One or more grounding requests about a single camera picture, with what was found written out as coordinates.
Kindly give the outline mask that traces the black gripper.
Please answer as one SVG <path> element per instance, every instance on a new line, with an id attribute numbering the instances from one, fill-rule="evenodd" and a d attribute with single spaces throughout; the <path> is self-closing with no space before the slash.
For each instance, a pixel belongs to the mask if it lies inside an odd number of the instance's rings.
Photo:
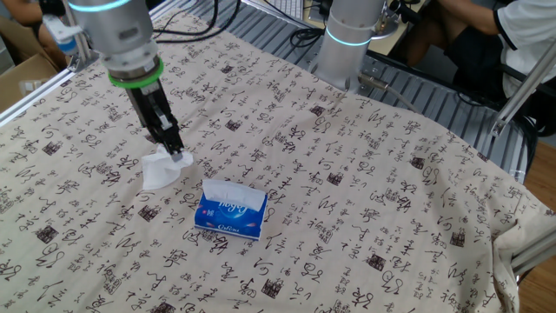
<path id="1" fill-rule="evenodd" d="M 159 80 L 142 88 L 126 89 L 143 127 L 161 144 L 174 162 L 182 160 L 183 143 Z"/>

